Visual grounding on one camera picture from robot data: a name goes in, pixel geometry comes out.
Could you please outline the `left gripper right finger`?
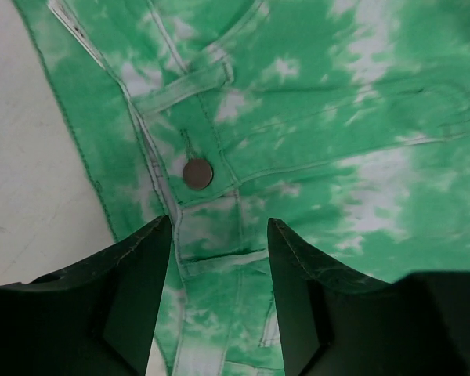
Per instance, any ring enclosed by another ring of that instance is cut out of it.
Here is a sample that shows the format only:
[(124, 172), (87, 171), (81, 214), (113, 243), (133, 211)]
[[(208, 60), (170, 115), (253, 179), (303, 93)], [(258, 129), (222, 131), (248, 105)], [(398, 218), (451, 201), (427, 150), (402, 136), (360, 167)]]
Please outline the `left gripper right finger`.
[(470, 375), (470, 272), (369, 277), (267, 226), (288, 375)]

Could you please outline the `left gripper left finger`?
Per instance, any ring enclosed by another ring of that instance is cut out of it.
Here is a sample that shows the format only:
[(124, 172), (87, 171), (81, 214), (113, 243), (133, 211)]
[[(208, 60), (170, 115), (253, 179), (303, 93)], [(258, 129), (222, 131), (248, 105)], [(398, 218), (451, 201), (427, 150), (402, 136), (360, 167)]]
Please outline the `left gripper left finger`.
[(0, 286), (0, 375), (143, 375), (165, 283), (166, 216), (28, 284)]

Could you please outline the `green tie-dye trousers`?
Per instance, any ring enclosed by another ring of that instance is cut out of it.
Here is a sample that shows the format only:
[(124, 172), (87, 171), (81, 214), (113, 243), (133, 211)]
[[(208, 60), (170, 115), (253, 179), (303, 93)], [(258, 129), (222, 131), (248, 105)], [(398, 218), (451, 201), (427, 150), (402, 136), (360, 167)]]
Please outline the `green tie-dye trousers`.
[(470, 1), (16, 7), (113, 235), (172, 220), (167, 374), (283, 374), (270, 218), (387, 282), (470, 270)]

